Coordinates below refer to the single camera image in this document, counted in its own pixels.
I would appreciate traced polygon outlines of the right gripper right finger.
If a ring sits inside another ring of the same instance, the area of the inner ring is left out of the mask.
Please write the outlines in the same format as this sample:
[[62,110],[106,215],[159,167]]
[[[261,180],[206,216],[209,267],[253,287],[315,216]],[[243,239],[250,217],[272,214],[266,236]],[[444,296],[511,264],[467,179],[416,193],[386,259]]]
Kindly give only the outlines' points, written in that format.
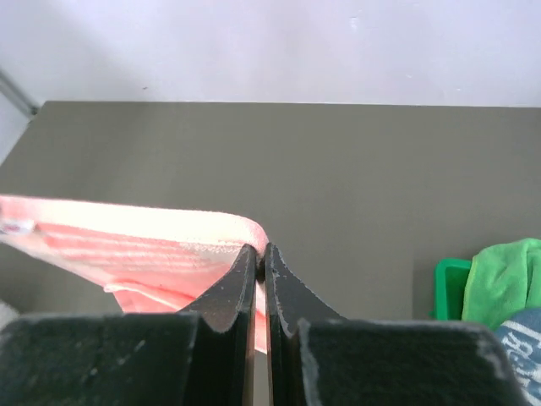
[[459,321],[349,320],[265,249],[274,405],[523,405],[487,328]]

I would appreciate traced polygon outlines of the pink bunny towel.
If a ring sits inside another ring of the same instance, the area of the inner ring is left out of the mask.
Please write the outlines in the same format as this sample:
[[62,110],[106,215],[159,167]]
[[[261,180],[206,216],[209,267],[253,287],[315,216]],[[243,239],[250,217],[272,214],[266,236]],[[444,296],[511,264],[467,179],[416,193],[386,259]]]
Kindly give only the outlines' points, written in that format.
[[2,195],[1,241],[113,294],[125,312],[186,308],[248,244],[269,239],[246,217],[215,211]]

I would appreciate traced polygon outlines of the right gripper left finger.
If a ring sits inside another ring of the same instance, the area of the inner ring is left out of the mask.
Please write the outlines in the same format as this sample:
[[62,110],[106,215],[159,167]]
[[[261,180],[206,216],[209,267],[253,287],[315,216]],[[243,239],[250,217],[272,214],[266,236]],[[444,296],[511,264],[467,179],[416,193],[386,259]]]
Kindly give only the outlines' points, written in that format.
[[4,405],[250,405],[257,254],[176,313],[26,316],[1,332]]

